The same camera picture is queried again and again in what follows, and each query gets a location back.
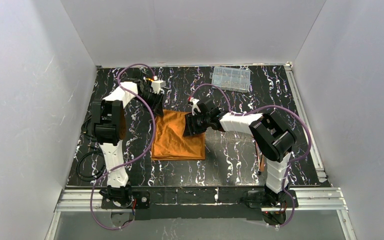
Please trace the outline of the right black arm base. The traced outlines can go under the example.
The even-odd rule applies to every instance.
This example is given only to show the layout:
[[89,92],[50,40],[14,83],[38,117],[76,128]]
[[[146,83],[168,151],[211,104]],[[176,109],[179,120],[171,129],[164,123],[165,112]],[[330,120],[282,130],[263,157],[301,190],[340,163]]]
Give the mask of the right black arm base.
[[299,206],[298,197],[294,190],[287,189],[274,193],[268,188],[248,190],[242,196],[242,201],[249,208],[291,208]]

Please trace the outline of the orange cloth napkin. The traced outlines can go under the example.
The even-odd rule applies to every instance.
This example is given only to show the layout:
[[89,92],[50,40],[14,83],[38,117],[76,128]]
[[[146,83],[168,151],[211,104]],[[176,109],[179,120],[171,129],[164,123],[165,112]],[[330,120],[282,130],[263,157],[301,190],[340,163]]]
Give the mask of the orange cloth napkin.
[[202,161],[206,158],[205,134],[183,136],[186,112],[163,110],[156,119],[151,147],[153,161]]

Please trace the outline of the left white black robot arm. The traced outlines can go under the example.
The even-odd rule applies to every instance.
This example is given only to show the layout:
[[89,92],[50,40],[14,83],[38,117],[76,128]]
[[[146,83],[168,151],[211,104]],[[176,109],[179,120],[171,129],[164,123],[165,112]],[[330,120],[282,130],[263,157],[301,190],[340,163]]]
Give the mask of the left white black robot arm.
[[142,102],[152,117],[163,114],[166,82],[153,78],[124,81],[108,96],[91,105],[91,130],[103,153],[107,171],[107,187],[100,194],[108,200],[126,205],[132,201],[129,176],[124,167],[123,139],[127,125],[125,107],[131,100]]

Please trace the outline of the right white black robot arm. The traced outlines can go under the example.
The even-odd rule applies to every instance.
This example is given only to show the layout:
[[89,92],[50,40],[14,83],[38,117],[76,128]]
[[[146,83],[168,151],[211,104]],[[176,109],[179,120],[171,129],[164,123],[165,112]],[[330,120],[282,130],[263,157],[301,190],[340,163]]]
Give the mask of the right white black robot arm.
[[211,100],[190,97],[192,111],[185,116],[183,136],[204,133],[208,128],[220,132],[239,132],[251,135],[267,161],[265,196],[278,201],[284,195],[289,181],[286,178],[288,161],[297,137],[275,112],[248,115],[227,112]]

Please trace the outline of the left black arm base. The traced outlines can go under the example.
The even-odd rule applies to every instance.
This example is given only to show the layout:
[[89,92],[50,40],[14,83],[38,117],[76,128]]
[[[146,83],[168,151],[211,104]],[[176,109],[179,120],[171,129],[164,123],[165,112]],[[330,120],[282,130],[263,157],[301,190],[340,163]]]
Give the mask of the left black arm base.
[[102,196],[102,209],[148,209],[150,207],[151,195],[149,191],[132,189],[131,186],[111,187],[108,186],[99,191]]

